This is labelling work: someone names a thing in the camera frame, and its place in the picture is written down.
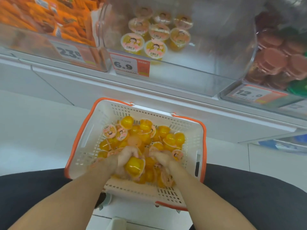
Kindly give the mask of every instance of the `person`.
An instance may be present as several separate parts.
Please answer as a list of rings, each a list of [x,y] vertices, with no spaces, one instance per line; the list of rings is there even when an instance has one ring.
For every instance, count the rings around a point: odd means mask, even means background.
[[[0,177],[0,229],[86,229],[105,183],[133,155],[138,156],[136,148],[125,147],[72,181],[63,178],[63,170]],[[168,154],[154,151],[151,156],[173,176],[193,221],[191,229],[301,230],[307,226],[307,195],[295,186],[210,164],[205,185]]]

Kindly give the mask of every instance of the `number 6.9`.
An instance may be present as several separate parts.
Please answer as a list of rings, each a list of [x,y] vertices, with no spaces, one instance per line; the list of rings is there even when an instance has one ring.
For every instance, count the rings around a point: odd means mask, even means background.
[[[114,65],[115,65],[116,67],[118,67],[118,68],[121,68],[121,67],[122,67],[121,64],[120,64],[120,62],[114,62]],[[129,65],[129,64],[126,64],[126,69],[131,70],[131,69],[132,69],[132,66]]]

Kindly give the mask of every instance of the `person's right arm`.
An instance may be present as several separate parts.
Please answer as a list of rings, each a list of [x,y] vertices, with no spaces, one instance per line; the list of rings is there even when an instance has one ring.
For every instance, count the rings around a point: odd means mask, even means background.
[[[197,230],[255,230],[256,228],[231,204],[192,177],[166,153],[152,152],[166,167],[180,190]]]

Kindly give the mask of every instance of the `person's left arm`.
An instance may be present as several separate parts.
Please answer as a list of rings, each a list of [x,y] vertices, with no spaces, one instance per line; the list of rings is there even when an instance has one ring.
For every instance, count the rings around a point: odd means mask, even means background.
[[[9,230],[85,230],[105,183],[132,155],[138,157],[137,149],[125,147],[118,155],[96,163],[87,173],[37,203]]]

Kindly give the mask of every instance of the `basket rim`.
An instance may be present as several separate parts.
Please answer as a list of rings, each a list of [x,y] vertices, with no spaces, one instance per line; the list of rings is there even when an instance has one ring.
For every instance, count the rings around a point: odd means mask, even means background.
[[[133,106],[132,103],[126,103],[126,102],[123,102],[121,100],[118,100],[118,99],[113,99],[113,98],[108,98],[108,97],[102,97],[102,98],[99,98],[97,99],[91,110],[90,110],[90,113],[86,116],[86,118],[84,119],[77,135],[76,135],[76,138],[74,140],[74,143],[72,145],[72,149],[71,149],[71,154],[69,156],[69,159],[67,161],[67,164],[64,168],[64,176],[66,178],[70,178],[69,176],[69,168],[70,168],[70,165],[71,165],[71,162],[75,156],[75,152],[77,150],[77,147],[78,147],[78,144],[79,144],[79,141],[81,139],[81,136],[83,134],[83,131],[88,123],[88,121],[90,120],[91,116],[93,115],[95,109],[96,109],[96,106],[99,102],[101,101],[104,101],[104,100],[107,100],[107,101],[114,101],[114,102],[119,102],[121,104],[124,104],[124,105],[127,105],[127,106]],[[201,167],[201,176],[200,176],[200,182],[204,182],[205,180],[205,173],[206,173],[206,165],[207,165],[207,146],[206,146],[206,133],[207,133],[207,129],[206,129],[206,126],[199,120],[196,120],[196,119],[192,119],[190,117],[186,117],[186,116],[179,116],[179,115],[176,115],[174,112],[171,114],[173,117],[176,117],[176,118],[182,118],[182,119],[186,119],[186,120],[190,120],[190,121],[193,121],[193,122],[196,122],[196,123],[199,123],[202,128],[203,128],[203,159],[202,159],[202,167]],[[158,205],[162,205],[162,206],[165,206],[165,207],[169,207],[169,208],[172,208],[172,209],[176,209],[176,210],[182,210],[182,211],[188,211],[187,208],[184,208],[184,207],[179,207],[179,206],[174,206],[174,205],[170,205],[170,204],[167,204],[167,203],[163,203],[161,201],[156,201],[155,202],[156,204]]]

